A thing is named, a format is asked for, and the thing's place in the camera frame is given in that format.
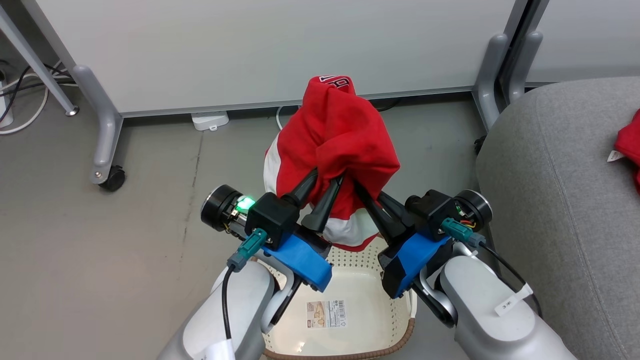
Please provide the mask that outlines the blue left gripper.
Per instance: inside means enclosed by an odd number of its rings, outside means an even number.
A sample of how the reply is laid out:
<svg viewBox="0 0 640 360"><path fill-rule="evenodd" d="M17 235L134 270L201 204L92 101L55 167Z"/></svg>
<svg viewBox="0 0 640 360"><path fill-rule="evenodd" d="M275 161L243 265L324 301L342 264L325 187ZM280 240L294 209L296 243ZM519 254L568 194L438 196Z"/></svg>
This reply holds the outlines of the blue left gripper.
<svg viewBox="0 0 640 360"><path fill-rule="evenodd" d="M315 167L282 199L295 207L304 207L315 189L318 176L318 168ZM332 278L332 265L327 260L332 245L317 233L322 234L326 228L344 178L340 175L330 180L311 213L301 220L303 227L297 225L293 232L285 233L279 248L271 249L269 244L263 246L266 255L274 257L318 292L324 292Z"/></svg>

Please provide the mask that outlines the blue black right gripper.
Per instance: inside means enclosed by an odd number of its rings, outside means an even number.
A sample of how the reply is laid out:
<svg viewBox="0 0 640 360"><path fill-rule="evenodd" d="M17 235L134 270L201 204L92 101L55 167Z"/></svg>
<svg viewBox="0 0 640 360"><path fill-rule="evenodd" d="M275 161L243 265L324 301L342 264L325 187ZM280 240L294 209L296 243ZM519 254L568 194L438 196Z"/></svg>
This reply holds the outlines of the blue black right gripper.
<svg viewBox="0 0 640 360"><path fill-rule="evenodd" d="M354 190L387 243L377 256L382 269L381 284L391 299L397 299L451 237L444 235L434 241L415 232L414 219L405 206L384 191L374 198L358 182L354 183Z"/></svg>

